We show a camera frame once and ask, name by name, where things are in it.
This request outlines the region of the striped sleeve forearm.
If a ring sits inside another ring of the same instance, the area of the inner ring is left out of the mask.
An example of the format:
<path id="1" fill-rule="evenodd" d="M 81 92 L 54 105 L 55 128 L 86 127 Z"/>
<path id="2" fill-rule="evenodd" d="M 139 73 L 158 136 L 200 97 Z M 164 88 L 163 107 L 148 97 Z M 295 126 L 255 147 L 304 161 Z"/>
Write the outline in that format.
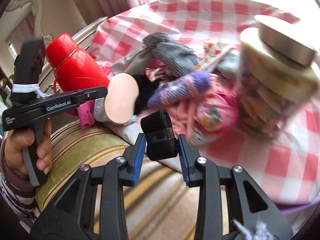
<path id="1" fill-rule="evenodd" d="M 4 156 L 5 141 L 1 144 L 1 200 L 4 204 L 3 217 L 13 222 L 14 230 L 27 237 L 40 215 L 35 199 L 36 188 L 29 180 L 18 177 L 8 167 Z"/>

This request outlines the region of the person's left hand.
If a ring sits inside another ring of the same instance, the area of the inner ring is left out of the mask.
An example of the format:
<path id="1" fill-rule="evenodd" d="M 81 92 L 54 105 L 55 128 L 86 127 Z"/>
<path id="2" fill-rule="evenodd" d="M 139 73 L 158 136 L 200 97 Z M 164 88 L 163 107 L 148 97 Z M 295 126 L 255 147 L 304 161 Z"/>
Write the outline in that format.
<path id="1" fill-rule="evenodd" d="M 52 143 L 50 135 L 52 133 L 52 123 L 46 120 L 44 123 L 44 134 L 41 143 L 37 147 L 38 160 L 37 168 L 48 174 L 52 169 Z M 16 130 L 7 137 L 4 149 L 4 158 L 12 172 L 21 179 L 26 180 L 28 172 L 25 167 L 22 148 L 30 146 L 35 141 L 35 133 L 31 129 Z"/>

